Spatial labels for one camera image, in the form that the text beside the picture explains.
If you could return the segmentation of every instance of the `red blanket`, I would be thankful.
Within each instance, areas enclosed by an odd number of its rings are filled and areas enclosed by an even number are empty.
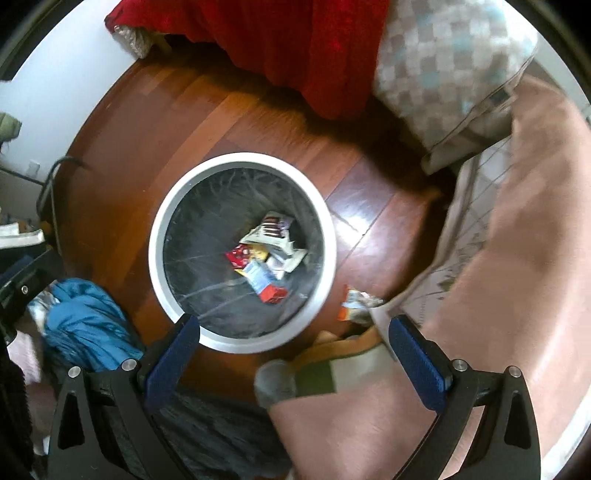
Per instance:
[[[216,42],[238,67],[299,90],[326,118],[360,114],[389,0],[122,0],[116,25]]]

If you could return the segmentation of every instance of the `hardwood floorboard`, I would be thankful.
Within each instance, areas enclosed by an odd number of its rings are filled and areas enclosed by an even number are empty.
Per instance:
[[[231,355],[197,350],[183,382],[254,401],[256,369],[292,358],[321,330],[354,330],[336,315],[347,284],[379,296],[400,291],[430,261],[453,193],[453,177],[426,177],[398,139],[398,120],[375,99],[354,122],[315,115],[297,92],[234,67],[209,44],[174,43],[138,61],[80,130],[56,180],[57,221],[70,275],[111,293],[142,340],[171,322],[151,287],[147,244],[170,187],[208,158],[256,151],[299,168],[327,199],[338,269],[312,324],[274,351]]]

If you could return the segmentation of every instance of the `plastic bag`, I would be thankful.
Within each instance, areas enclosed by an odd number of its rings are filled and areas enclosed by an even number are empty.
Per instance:
[[[234,272],[225,252],[269,210],[295,219],[290,235],[308,249],[284,284],[288,296],[265,304]],[[174,298],[206,329],[254,338],[287,323],[314,290],[322,267],[320,222],[305,194],[289,180],[254,168],[231,168],[195,185],[178,204],[164,241],[164,271]]]

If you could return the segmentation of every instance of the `pink blanket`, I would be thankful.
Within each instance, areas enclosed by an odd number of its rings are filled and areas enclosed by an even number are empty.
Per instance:
[[[423,333],[473,368],[523,370],[543,457],[591,385],[591,133],[549,85],[526,77],[517,95],[514,166],[487,244]],[[362,390],[279,403],[271,417],[307,480],[391,480],[434,419],[402,368]],[[459,468],[477,420],[442,478]]]

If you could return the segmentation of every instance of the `white wall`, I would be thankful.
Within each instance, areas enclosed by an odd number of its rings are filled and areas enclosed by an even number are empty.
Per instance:
[[[44,180],[65,155],[97,103],[133,64],[105,27],[119,0],[83,0],[31,53],[11,82],[0,83],[0,111],[22,122],[18,138],[2,147],[0,161],[19,173],[41,165]],[[33,218],[39,187],[0,174],[0,206]]]

